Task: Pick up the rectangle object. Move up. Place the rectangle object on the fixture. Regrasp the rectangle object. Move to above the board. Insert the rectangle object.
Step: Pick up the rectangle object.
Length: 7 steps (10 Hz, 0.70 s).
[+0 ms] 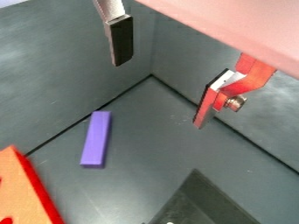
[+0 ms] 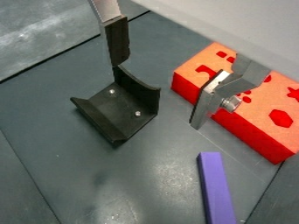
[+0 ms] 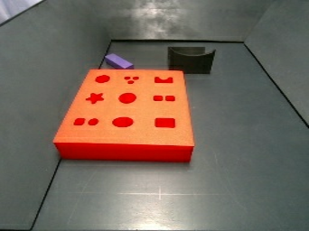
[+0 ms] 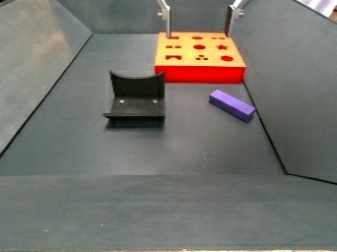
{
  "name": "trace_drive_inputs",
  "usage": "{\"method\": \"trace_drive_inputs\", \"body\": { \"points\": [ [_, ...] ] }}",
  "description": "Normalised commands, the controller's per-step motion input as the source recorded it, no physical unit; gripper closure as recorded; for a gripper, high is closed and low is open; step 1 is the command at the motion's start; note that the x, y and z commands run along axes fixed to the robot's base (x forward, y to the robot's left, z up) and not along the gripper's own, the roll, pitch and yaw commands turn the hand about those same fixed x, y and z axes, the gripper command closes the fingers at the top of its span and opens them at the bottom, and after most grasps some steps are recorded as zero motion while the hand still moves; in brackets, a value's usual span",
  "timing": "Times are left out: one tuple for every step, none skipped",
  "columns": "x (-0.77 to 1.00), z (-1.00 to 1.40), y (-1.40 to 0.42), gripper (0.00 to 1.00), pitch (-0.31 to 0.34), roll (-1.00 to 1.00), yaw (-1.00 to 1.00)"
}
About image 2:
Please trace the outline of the gripper right finger with metal pad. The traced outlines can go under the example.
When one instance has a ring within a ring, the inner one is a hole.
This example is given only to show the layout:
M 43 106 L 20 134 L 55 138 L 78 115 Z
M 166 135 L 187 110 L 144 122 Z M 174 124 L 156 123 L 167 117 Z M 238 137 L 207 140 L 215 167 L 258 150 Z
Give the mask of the gripper right finger with metal pad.
M 241 53 L 231 69 L 233 73 L 219 70 L 200 89 L 190 118 L 190 124 L 196 130 L 219 109 L 226 109 L 228 112 L 237 110 L 242 103 L 238 94 L 259 87 L 271 72 L 266 66 Z

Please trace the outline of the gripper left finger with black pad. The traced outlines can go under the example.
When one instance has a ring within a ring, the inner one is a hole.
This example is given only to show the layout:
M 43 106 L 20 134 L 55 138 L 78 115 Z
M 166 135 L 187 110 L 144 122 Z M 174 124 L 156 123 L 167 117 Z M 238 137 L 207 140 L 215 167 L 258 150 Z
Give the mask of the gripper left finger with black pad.
M 130 57 L 128 20 L 118 0 L 88 0 L 98 18 L 100 34 L 107 39 L 111 65 L 119 66 Z

